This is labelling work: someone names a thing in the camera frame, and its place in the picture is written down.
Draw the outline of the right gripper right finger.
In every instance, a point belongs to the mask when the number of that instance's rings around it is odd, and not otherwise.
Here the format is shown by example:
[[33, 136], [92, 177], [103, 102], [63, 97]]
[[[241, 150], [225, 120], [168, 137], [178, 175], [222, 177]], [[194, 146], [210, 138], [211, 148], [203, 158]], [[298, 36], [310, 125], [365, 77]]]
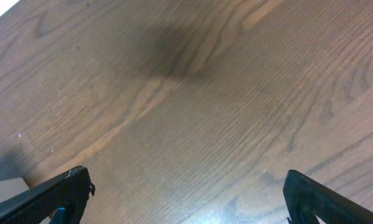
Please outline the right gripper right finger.
[[373, 223], [373, 212], [317, 181], [289, 170], [283, 186], [289, 223]]

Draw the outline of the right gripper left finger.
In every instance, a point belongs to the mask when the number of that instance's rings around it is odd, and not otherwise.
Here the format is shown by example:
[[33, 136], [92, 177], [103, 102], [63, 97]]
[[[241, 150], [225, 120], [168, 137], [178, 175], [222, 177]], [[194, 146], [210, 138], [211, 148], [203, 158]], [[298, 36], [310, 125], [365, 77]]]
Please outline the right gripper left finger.
[[88, 169], [76, 166], [1, 202], [0, 223], [41, 223], [54, 214], [51, 223], [79, 224], [94, 194]]

